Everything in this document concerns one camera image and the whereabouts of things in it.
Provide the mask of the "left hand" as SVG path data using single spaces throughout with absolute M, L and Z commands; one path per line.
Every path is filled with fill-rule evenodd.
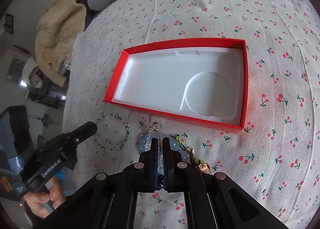
M 49 190 L 49 193 L 28 192 L 23 196 L 27 205 L 30 207 L 30 210 L 40 218 L 46 218 L 49 215 L 49 212 L 42 206 L 42 204 L 51 200 L 53 202 L 53 208 L 57 209 L 66 201 L 66 197 L 63 194 L 63 189 L 57 176 L 53 176 L 49 182 L 52 186 Z

